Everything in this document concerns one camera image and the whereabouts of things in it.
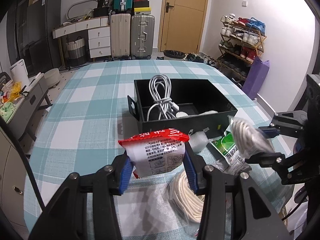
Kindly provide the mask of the white trash bin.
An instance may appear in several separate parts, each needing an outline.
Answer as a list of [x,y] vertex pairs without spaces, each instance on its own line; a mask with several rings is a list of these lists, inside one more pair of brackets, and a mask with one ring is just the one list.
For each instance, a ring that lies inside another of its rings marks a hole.
[[164,60],[184,60],[186,54],[176,50],[165,50],[163,51]]

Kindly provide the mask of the grey side cabinet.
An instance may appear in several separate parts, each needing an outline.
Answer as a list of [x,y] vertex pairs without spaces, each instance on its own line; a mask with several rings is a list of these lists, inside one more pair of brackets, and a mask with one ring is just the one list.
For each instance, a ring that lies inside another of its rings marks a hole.
[[30,86],[22,92],[22,96],[14,102],[14,110],[6,122],[9,131],[18,142],[22,142],[27,135],[36,141],[34,118],[38,111],[52,106],[48,96],[48,85],[43,73],[30,79]]

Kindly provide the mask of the white foam piece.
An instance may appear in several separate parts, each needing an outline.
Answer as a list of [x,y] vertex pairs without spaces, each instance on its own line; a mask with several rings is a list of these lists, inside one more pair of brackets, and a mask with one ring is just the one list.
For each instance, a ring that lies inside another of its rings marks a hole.
[[208,143],[209,140],[203,131],[192,134],[189,139],[189,144],[194,153],[200,153]]

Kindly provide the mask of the black storage box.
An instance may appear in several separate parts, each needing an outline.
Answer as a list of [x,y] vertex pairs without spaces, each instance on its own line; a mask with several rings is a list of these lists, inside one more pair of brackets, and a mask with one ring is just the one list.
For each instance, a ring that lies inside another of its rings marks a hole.
[[140,133],[175,128],[185,134],[204,131],[211,139],[222,136],[229,126],[229,117],[235,116],[236,107],[220,92],[217,85],[204,79],[172,79],[171,98],[186,116],[159,120],[149,91],[149,80],[135,80],[136,100],[127,97],[129,112],[137,120]]

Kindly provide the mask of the striped laundry basket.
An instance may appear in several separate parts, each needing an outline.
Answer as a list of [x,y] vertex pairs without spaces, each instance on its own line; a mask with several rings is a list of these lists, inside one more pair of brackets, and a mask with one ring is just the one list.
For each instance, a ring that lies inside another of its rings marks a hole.
[[77,67],[86,63],[86,43],[84,38],[78,36],[75,41],[68,42],[66,47],[71,67]]

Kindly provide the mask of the bagged cream webbing coil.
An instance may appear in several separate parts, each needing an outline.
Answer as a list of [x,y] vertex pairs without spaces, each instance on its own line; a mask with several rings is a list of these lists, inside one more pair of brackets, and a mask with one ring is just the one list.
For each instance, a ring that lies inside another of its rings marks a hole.
[[178,172],[169,183],[168,197],[178,207],[186,220],[200,223],[205,196],[197,196],[193,192],[185,171]]

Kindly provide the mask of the silver suitcase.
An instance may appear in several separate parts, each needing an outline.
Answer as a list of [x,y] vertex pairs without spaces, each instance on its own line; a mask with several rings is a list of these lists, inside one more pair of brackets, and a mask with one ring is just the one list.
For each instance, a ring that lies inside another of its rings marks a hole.
[[133,15],[131,17],[130,55],[135,59],[151,59],[155,17]]

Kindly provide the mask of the beige suitcase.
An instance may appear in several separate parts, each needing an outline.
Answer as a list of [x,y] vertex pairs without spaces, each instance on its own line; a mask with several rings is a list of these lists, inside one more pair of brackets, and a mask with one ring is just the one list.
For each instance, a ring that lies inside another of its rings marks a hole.
[[113,57],[123,57],[130,55],[130,30],[130,14],[111,15],[111,55]]

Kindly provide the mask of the purple paper bag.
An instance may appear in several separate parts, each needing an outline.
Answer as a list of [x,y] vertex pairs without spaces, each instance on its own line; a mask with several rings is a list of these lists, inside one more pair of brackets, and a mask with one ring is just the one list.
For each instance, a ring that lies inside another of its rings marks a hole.
[[254,59],[250,67],[248,76],[246,77],[246,81],[242,87],[242,91],[251,100],[254,100],[257,97],[257,94],[266,79],[269,69],[269,61],[261,61],[259,57],[256,57]]

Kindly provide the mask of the white drawer desk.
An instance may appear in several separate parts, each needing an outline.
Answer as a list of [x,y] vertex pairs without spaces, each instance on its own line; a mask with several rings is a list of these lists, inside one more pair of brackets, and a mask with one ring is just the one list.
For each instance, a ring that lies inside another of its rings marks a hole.
[[64,36],[85,35],[91,59],[111,56],[111,30],[108,16],[90,18],[75,23],[68,23],[53,29],[53,39]]

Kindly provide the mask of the white round stool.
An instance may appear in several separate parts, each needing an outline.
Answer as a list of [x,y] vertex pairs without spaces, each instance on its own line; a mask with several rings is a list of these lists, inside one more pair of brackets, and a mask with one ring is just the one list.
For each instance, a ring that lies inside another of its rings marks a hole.
[[48,88],[55,87],[60,82],[60,72],[58,68],[53,68],[44,73],[44,78]]

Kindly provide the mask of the green white packet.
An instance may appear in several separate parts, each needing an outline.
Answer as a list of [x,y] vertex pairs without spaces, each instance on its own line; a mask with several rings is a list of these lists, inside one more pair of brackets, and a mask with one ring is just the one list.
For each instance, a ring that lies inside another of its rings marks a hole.
[[241,172],[250,172],[252,168],[240,156],[231,132],[226,131],[219,139],[210,142],[213,147],[213,156],[216,159],[214,167],[226,174],[239,175]]

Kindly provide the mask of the red white wipes packet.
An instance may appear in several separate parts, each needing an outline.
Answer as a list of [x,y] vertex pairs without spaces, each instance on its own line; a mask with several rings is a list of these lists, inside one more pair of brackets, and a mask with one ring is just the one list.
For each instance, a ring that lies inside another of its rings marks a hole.
[[133,163],[136,178],[171,172],[179,167],[189,135],[174,129],[161,129],[118,141]]

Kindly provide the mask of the teal plaid tablecloth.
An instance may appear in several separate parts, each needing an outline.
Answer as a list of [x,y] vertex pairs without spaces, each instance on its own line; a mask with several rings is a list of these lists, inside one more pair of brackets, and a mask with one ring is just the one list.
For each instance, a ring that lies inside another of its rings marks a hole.
[[[54,101],[33,146],[30,166],[44,203],[66,177],[94,173],[123,153],[118,140],[137,133],[127,97],[134,81],[166,74],[172,79],[209,80],[254,126],[269,118],[218,70],[203,63],[136,60],[94,63],[76,71]],[[115,198],[124,239],[193,239],[194,230],[164,195],[174,172],[130,180]]]

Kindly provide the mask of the black bag on desk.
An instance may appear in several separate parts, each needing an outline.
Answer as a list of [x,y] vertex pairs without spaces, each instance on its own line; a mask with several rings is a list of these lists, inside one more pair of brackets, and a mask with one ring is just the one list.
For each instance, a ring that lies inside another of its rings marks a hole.
[[97,0],[97,7],[93,9],[93,17],[102,17],[109,14],[110,0]]

